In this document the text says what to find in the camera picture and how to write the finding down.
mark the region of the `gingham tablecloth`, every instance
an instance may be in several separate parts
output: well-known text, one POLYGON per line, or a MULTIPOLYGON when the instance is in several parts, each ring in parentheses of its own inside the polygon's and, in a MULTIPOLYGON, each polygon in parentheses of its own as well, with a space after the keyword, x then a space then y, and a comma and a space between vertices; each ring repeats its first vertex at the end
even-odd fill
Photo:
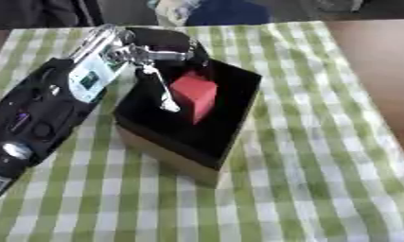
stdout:
MULTIPOLYGON (((0 97, 88 30, 14 30, 0 97)), ((0 199, 0 241, 404 241, 404 153, 323 23, 184 31, 264 77, 218 189, 124 147, 111 116, 124 75, 0 199)))

